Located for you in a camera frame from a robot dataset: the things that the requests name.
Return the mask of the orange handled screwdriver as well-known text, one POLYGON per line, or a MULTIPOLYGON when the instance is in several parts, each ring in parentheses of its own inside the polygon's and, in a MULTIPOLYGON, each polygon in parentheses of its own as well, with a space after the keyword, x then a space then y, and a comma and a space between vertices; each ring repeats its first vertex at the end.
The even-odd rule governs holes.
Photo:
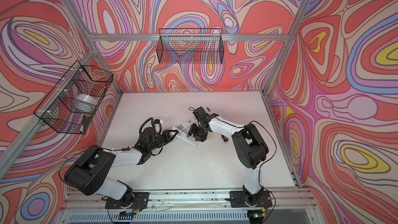
POLYGON ((228 142, 228 141, 229 141, 229 139, 228 139, 226 136, 223 136, 223 135, 222 135, 221 137, 222 137, 222 139, 223 139, 224 142, 228 142))

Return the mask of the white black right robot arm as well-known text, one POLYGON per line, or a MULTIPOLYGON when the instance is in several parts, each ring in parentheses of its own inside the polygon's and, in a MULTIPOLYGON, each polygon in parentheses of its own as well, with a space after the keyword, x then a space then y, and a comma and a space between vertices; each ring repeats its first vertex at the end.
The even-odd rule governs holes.
POLYGON ((260 163, 266 161, 269 148, 256 126, 232 123, 218 114, 207 113, 203 107, 190 110, 197 123, 191 125, 188 136, 193 137, 195 141, 204 142, 208 133, 213 132, 231 140, 239 161, 246 168, 243 190, 250 196, 262 191, 260 163))

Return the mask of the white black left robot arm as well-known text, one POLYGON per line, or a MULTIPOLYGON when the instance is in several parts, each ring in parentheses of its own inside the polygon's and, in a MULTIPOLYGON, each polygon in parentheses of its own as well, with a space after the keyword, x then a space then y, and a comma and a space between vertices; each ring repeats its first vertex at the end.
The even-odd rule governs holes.
POLYGON ((133 147, 111 150, 92 145, 67 169, 63 180, 86 196, 96 194, 107 197, 126 208, 134 201, 133 189, 120 180, 110 178, 108 173, 111 168, 143 165, 156 155, 154 150, 161 151, 178 133, 178 130, 158 132, 155 127, 148 127, 140 131, 133 147))

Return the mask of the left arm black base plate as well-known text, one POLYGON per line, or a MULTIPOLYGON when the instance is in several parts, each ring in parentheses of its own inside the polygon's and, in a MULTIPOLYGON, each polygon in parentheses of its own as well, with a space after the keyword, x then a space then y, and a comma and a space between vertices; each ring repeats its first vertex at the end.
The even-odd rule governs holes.
POLYGON ((148 200, 149 192, 146 191, 126 193, 120 200, 107 199, 105 208, 142 210, 147 208, 148 200))

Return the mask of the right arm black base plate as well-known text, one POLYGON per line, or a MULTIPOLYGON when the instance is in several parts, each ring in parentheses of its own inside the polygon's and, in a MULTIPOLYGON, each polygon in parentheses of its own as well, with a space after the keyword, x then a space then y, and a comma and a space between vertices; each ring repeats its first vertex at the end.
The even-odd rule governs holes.
POLYGON ((272 197, 267 190, 260 190, 254 195, 243 190, 230 191, 229 195, 227 201, 231 203, 232 208, 261 207, 268 209, 273 206, 272 197))

